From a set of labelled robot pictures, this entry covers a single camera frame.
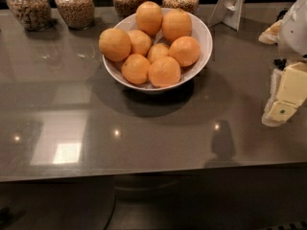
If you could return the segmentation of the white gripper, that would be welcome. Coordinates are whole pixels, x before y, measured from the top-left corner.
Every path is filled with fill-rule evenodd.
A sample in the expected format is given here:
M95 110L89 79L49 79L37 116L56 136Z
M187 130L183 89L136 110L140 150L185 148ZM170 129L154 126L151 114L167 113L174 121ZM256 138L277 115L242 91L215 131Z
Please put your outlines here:
M258 37L265 44L278 42L278 50L287 58L307 58L307 0L296 0L282 20ZM267 127L286 124L307 100L307 64L296 62L283 70L274 69L271 97L262 116Z

